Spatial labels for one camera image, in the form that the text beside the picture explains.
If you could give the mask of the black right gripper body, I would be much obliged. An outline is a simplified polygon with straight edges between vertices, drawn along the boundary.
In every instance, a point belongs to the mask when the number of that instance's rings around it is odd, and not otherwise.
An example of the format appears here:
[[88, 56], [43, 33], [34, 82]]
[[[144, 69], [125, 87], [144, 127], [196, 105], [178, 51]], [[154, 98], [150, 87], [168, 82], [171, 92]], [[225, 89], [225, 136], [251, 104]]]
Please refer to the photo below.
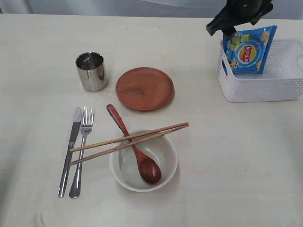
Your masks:
[[271, 0], [228, 0], [222, 10], [223, 19], [231, 26], [255, 25], [273, 9]]

